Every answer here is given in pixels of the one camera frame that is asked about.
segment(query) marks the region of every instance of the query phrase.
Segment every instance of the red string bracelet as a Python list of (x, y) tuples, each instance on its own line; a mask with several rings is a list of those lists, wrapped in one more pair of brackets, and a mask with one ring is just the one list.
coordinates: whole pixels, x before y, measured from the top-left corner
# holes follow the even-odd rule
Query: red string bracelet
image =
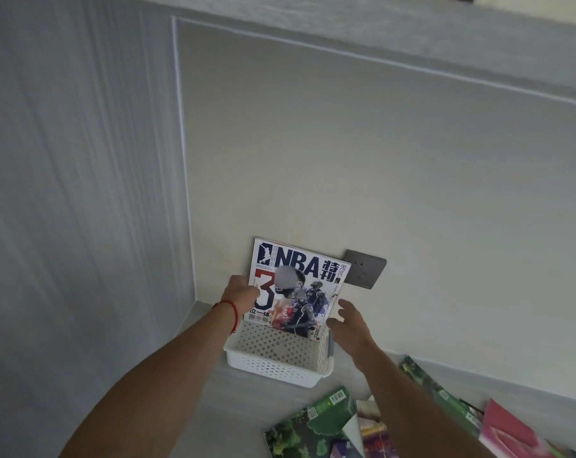
[(237, 326), (239, 324), (239, 312), (237, 311), (237, 306), (233, 302), (231, 302), (230, 300), (221, 300), (220, 302), (215, 303), (212, 308), (216, 307), (218, 304), (223, 303), (223, 302), (230, 303), (231, 306), (233, 307), (233, 310), (235, 311), (235, 325), (233, 326), (233, 330), (231, 331), (231, 334), (233, 334), (237, 331)]

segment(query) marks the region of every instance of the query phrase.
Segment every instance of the stack of books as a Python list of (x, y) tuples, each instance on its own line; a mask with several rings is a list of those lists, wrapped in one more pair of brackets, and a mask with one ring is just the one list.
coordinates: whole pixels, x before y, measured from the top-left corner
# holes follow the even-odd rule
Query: stack of books
[[(458, 399), (411, 357), (399, 368), (470, 435), (499, 458), (576, 458), (576, 452), (548, 442), (496, 401), (485, 411)], [(265, 432), (273, 458), (395, 458), (375, 400), (353, 400), (341, 386), (313, 405)]]

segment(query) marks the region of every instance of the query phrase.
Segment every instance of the barcode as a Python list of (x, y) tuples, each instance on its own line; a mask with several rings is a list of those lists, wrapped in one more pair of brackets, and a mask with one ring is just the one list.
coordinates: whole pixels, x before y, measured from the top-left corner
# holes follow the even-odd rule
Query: barcode
[(330, 401), (332, 402), (332, 405), (336, 405), (337, 403), (339, 403), (341, 400), (345, 399), (345, 392), (343, 392), (342, 390), (340, 390), (339, 392), (337, 392), (335, 395), (331, 395), (330, 396)]
[(471, 422), (472, 424), (474, 424), (476, 427), (478, 427), (479, 429), (482, 428), (482, 424), (481, 421), (479, 421), (478, 419), (476, 419), (472, 414), (467, 413), (466, 414), (466, 419)]

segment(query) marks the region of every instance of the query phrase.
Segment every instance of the perforated basket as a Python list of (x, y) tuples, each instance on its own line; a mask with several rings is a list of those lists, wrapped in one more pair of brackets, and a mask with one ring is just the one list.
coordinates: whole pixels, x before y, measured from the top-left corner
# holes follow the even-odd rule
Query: perforated basket
[(326, 326), (315, 341), (244, 321), (224, 350), (233, 368), (303, 387), (315, 386), (334, 367), (332, 335)]

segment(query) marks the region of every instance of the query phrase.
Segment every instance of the wall outlet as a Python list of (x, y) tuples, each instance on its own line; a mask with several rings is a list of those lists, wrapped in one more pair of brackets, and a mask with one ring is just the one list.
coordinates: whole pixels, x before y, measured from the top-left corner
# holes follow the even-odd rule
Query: wall outlet
[(347, 273), (345, 283), (365, 289), (373, 289), (377, 278), (379, 278), (385, 268), (385, 264), (387, 264), (386, 259), (350, 249), (345, 251), (343, 260), (351, 263), (350, 272)]

